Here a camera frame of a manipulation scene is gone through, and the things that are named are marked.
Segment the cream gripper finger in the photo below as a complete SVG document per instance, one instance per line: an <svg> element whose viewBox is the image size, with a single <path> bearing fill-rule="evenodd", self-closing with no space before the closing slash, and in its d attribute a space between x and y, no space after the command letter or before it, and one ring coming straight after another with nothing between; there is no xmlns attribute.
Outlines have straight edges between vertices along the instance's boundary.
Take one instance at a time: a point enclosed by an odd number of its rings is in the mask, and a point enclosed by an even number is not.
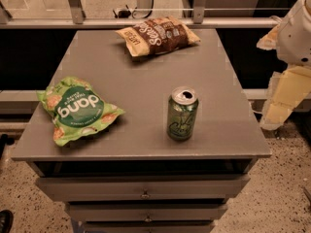
<svg viewBox="0 0 311 233"><path fill-rule="evenodd" d="M311 68L289 65L282 74L274 73L267 89L259 125L264 130L276 130L311 92Z"/></svg>
<svg viewBox="0 0 311 233"><path fill-rule="evenodd" d="M261 50L275 50L280 26L276 25L266 35L259 39L257 47Z"/></svg>

